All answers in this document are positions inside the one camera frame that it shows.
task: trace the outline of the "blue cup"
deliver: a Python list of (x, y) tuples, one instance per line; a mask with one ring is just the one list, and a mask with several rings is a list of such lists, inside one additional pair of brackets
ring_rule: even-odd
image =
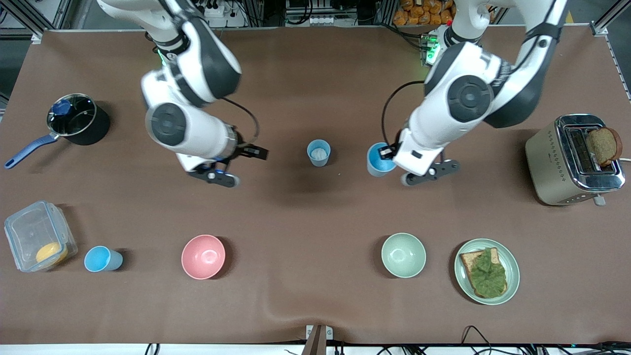
[(122, 255), (106, 246), (95, 246), (85, 255), (83, 265), (91, 272), (116, 270), (122, 265)]
[(381, 159), (379, 149), (385, 146), (387, 146), (387, 144), (383, 142), (375, 143), (368, 149), (368, 153), (366, 153), (366, 169), (368, 169), (370, 175), (373, 175), (375, 178), (381, 178), (396, 167), (396, 164), (392, 160)]
[(307, 155), (311, 160), (311, 164), (317, 167), (325, 166), (331, 155), (331, 146), (329, 143), (326, 143), (326, 140), (311, 141), (311, 143), (307, 145)]

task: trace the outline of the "toast with avocado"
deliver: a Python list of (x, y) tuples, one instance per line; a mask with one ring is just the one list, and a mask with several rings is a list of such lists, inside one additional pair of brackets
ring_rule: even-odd
[(506, 270), (500, 263), (497, 248), (460, 254), (467, 278), (475, 294), (482, 298), (496, 298), (508, 289)]

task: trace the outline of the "toaster slot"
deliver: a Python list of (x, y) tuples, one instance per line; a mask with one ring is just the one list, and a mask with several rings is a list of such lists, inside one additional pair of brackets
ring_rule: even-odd
[(587, 148), (587, 134), (598, 128), (599, 127), (566, 128), (566, 134), (568, 138), (570, 138), (570, 144), (572, 145), (574, 159), (581, 174), (611, 174), (615, 172), (612, 164), (605, 167), (598, 165), (598, 162), (594, 161)]

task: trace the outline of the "container lid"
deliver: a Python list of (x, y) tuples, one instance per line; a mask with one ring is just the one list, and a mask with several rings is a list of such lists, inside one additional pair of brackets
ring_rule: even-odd
[(68, 253), (67, 240), (55, 225), (55, 214), (46, 201), (38, 201), (4, 221), (15, 265), (24, 272), (53, 265)]

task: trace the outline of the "plastic container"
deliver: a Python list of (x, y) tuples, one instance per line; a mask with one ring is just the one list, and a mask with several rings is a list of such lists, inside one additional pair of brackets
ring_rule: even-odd
[(387, 144), (375, 143), (368, 149), (366, 153), (366, 169), (370, 175), (375, 178), (381, 178), (388, 172), (391, 172), (396, 167), (396, 164), (391, 160), (383, 160), (379, 157), (379, 149), (385, 147)]
[[(316, 156), (314, 150), (321, 149), (322, 156)], [(313, 140), (307, 146), (307, 155), (309, 156), (309, 160), (311, 160), (311, 164), (317, 167), (325, 166), (329, 161), (329, 155), (331, 154), (331, 146), (326, 140)]]
[(38, 201), (4, 221), (15, 266), (22, 272), (48, 270), (77, 253), (62, 211)]

